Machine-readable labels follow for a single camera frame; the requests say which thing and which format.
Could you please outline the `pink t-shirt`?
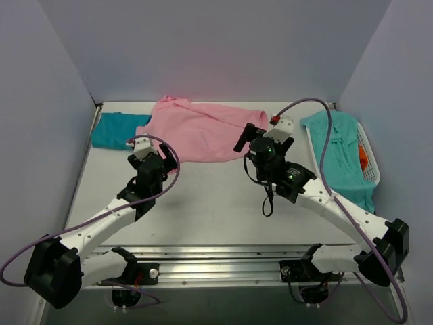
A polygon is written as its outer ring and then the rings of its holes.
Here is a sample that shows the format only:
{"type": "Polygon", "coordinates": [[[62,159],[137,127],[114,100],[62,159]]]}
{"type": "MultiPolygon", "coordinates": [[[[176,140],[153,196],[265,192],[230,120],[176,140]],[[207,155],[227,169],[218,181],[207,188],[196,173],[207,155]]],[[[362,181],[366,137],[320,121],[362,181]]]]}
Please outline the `pink t-shirt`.
{"type": "Polygon", "coordinates": [[[262,110],[247,110],[222,104],[193,103],[187,98],[165,96],[158,100],[150,121],[136,128],[170,144],[179,160],[220,163],[239,159],[246,153],[233,149],[247,123],[267,130],[268,118],[262,110]]]}

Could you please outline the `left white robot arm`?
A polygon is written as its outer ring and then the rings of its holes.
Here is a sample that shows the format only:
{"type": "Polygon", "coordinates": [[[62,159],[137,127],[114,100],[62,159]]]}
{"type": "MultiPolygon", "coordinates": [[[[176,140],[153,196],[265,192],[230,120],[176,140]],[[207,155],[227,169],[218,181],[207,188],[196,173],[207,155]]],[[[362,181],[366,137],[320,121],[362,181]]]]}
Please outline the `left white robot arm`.
{"type": "Polygon", "coordinates": [[[133,253],[119,246],[100,255],[93,251],[116,232],[139,221],[165,193],[163,183],[179,170],[179,157],[167,143],[135,148],[128,157],[137,174],[98,215],[61,234],[40,239],[32,252],[24,283],[56,309],[67,306],[81,291],[109,282],[134,285],[147,270],[133,253]]]}

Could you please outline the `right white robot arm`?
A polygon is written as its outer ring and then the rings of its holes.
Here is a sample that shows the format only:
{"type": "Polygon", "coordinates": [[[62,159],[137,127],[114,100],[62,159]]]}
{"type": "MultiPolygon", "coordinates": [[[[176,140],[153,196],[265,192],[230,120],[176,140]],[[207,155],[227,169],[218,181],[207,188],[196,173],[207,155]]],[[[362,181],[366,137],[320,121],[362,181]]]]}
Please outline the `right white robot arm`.
{"type": "Polygon", "coordinates": [[[400,219],[389,221],[358,207],[336,192],[328,191],[312,171],[286,160],[293,138],[281,140],[247,123],[234,150],[247,146],[244,161],[256,169],[254,183],[269,198],[280,196],[324,218],[353,240],[346,246],[314,244],[300,260],[300,271],[314,280],[332,272],[360,273],[378,286],[389,286],[409,253],[409,226],[400,219]]]}

